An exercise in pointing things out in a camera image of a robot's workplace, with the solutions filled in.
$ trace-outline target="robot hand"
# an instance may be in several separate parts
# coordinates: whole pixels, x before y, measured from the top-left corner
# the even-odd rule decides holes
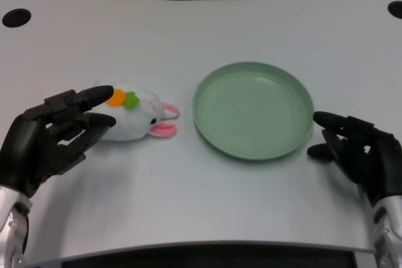
[[[351,116],[316,112],[313,120],[325,128],[322,134],[326,143],[310,147],[307,154],[315,159],[334,160],[361,187],[368,201],[365,207],[379,267],[402,267],[400,143],[392,134],[374,128],[374,124]]]
[[[69,90],[45,99],[11,124],[0,150],[0,267],[25,266],[29,198],[49,177],[83,161],[84,152],[116,124],[111,116],[86,113],[112,95],[112,86],[77,94]]]

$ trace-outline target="table surface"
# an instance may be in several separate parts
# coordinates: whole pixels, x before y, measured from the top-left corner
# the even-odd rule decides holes
[[[372,250],[356,187],[300,149],[269,162],[218,153],[197,134],[192,96],[212,70],[265,62],[296,76],[316,110],[402,137],[402,20],[395,0],[0,0],[0,137],[45,97],[97,78],[140,83],[182,115],[177,136],[100,142],[32,198],[29,264],[153,244],[258,241]]]

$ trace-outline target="white plush toy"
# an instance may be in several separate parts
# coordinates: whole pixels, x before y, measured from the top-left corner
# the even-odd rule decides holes
[[[102,139],[130,141],[146,134],[158,137],[176,134],[174,124],[162,122],[179,116],[175,106],[163,103],[157,95],[136,84],[117,83],[112,86],[113,96],[93,109],[94,112],[113,116],[117,120],[116,125]]]

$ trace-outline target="green plastic plate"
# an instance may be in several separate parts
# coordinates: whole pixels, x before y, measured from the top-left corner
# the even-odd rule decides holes
[[[232,156],[263,160],[292,152],[312,133],[306,88],[277,67],[240,62],[211,73],[198,87],[193,116],[201,134]]]

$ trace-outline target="pink bunny ear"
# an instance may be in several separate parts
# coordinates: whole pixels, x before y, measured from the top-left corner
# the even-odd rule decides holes
[[[167,122],[165,124],[157,124],[149,130],[149,134],[158,137],[172,137],[176,135],[177,129],[174,124]]]
[[[180,115],[180,111],[172,104],[163,104],[163,116],[162,119],[174,119]]]

